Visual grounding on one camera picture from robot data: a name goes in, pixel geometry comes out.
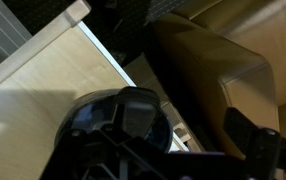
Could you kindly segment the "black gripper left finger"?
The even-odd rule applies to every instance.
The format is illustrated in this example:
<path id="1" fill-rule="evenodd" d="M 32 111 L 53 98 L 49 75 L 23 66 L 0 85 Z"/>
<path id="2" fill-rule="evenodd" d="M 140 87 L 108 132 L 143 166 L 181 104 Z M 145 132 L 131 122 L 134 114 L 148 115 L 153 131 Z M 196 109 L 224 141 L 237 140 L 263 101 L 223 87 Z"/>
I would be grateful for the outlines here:
<path id="1" fill-rule="evenodd" d="M 157 94 L 146 88 L 125 87 L 112 102 L 112 124 L 132 137 L 145 137 L 160 110 Z"/>

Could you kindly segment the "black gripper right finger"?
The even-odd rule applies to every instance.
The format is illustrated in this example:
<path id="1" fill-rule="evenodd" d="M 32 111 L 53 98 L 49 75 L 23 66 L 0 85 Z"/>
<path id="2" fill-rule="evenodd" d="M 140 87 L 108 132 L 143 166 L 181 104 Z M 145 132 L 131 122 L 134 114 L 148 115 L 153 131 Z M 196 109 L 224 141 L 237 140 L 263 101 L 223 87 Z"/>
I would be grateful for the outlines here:
<path id="1" fill-rule="evenodd" d="M 234 107 L 229 107 L 226 110 L 223 128 L 243 154 L 247 151 L 252 132 L 258 130 L 251 120 Z"/>

